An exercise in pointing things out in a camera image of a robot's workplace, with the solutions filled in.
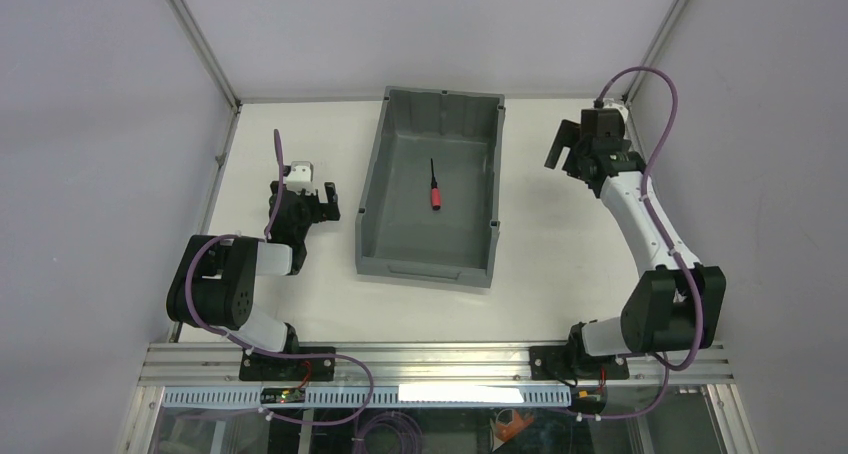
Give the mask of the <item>red handled black screwdriver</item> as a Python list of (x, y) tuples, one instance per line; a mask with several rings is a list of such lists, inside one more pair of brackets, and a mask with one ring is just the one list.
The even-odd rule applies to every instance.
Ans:
[(441, 194), (437, 177), (435, 175), (434, 159), (430, 159), (430, 205), (433, 211), (439, 211), (442, 207)]

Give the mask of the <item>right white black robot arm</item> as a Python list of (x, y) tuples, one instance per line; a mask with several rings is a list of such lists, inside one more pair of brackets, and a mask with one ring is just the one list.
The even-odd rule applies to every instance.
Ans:
[(619, 110), (594, 106), (577, 122), (562, 121), (545, 165), (559, 161), (612, 214), (639, 279), (619, 316), (574, 325), (550, 367), (558, 375), (587, 378), (611, 372), (627, 355), (682, 352), (683, 361), (670, 368), (686, 369), (714, 342), (725, 274), (702, 263), (672, 227), (645, 160), (625, 137)]

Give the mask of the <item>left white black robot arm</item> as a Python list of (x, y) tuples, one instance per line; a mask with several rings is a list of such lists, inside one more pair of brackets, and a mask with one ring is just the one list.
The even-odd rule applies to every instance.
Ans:
[(270, 184), (269, 229), (263, 238), (193, 235), (189, 238), (166, 298), (168, 317), (203, 329), (251, 353), (301, 354), (295, 328), (256, 306), (256, 279), (300, 273), (310, 228), (336, 222), (341, 214), (334, 183), (316, 190)]

